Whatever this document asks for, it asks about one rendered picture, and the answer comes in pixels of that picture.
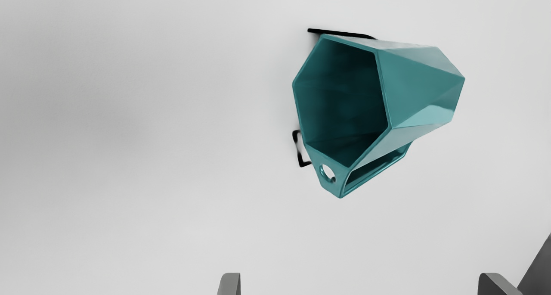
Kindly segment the teal faceted mug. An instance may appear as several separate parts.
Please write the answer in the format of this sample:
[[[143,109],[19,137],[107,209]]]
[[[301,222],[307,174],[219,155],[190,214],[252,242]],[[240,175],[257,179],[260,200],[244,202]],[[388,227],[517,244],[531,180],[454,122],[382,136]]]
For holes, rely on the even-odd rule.
[[[451,122],[465,78],[434,46],[318,34],[292,89],[319,183],[343,198]]]

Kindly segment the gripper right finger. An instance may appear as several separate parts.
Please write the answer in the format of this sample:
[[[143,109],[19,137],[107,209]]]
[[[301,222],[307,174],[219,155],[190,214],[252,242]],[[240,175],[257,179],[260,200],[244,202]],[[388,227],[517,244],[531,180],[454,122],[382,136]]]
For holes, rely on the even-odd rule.
[[[478,279],[477,295],[523,294],[499,273],[481,273]]]

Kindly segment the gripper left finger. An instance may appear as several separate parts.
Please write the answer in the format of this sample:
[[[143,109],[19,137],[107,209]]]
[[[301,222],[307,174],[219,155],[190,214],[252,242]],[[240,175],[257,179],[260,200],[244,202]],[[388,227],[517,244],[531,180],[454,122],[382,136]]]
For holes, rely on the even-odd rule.
[[[241,274],[228,272],[222,275],[217,295],[241,295]]]

